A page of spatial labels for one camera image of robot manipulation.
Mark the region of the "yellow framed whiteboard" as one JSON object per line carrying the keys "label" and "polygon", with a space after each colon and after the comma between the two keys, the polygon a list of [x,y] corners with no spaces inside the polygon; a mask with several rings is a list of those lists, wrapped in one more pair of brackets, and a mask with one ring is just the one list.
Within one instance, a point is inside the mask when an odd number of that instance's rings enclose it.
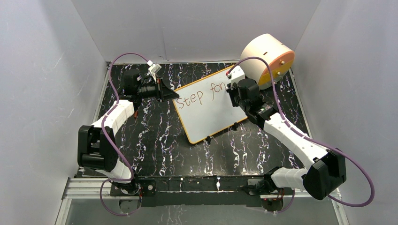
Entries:
{"label": "yellow framed whiteboard", "polygon": [[244,111],[233,107],[226,76],[230,67],[175,90],[173,103],[189,143],[199,143],[247,119]]}

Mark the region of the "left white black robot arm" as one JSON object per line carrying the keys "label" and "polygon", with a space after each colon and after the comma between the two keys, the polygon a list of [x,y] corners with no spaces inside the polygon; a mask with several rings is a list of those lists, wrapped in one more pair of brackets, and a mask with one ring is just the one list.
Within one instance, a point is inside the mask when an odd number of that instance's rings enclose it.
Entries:
{"label": "left white black robot arm", "polygon": [[78,131],[78,165],[122,183],[122,189],[129,195],[138,193],[140,182],[134,179],[134,170],[117,147],[115,135],[146,98],[163,102],[177,99],[179,94],[167,87],[155,73],[141,75],[137,69],[126,71],[122,74],[121,88],[116,91],[112,107],[100,119],[81,126]]}

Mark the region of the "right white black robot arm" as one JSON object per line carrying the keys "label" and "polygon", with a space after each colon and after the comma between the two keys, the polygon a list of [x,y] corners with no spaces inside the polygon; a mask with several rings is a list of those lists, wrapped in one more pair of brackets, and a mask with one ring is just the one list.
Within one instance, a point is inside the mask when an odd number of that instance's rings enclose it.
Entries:
{"label": "right white black robot arm", "polygon": [[277,107],[264,101],[253,79],[227,85],[233,107],[240,107],[249,121],[286,146],[304,165],[302,169],[276,167],[264,176],[265,190],[277,194],[282,188],[307,191],[317,200],[324,199],[346,181],[345,158],[332,150],[308,141],[294,126],[287,126]]}

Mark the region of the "cream round drawer box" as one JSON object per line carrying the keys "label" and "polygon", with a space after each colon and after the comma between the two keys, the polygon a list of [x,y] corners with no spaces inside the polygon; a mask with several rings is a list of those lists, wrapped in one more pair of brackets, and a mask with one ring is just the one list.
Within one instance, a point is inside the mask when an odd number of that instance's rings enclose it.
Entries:
{"label": "cream round drawer box", "polygon": [[268,70],[261,60],[249,59],[239,64],[245,76],[254,79],[261,90],[272,86],[274,81],[280,81],[291,68],[295,52],[270,34],[263,34],[253,39],[242,51],[240,59],[259,57],[271,68]]}

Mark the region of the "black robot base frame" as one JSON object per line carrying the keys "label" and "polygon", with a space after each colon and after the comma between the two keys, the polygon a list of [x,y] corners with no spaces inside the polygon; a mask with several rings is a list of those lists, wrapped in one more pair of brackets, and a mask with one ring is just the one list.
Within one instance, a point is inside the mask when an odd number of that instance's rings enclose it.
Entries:
{"label": "black robot base frame", "polygon": [[139,176],[135,191],[123,193],[112,185],[110,195],[138,199],[143,207],[169,205],[243,205],[281,208],[286,191],[265,175],[249,176]]}

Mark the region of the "aluminium rail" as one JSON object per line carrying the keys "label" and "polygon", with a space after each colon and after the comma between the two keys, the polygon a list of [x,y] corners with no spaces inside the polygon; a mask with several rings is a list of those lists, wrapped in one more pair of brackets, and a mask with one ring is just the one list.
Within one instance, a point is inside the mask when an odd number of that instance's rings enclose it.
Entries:
{"label": "aluminium rail", "polygon": [[[143,197],[166,194],[220,194],[242,191],[243,186],[259,183],[262,176],[144,176],[138,180]],[[63,199],[112,199],[137,200],[139,192],[124,194],[106,178],[71,178],[67,181]]]}

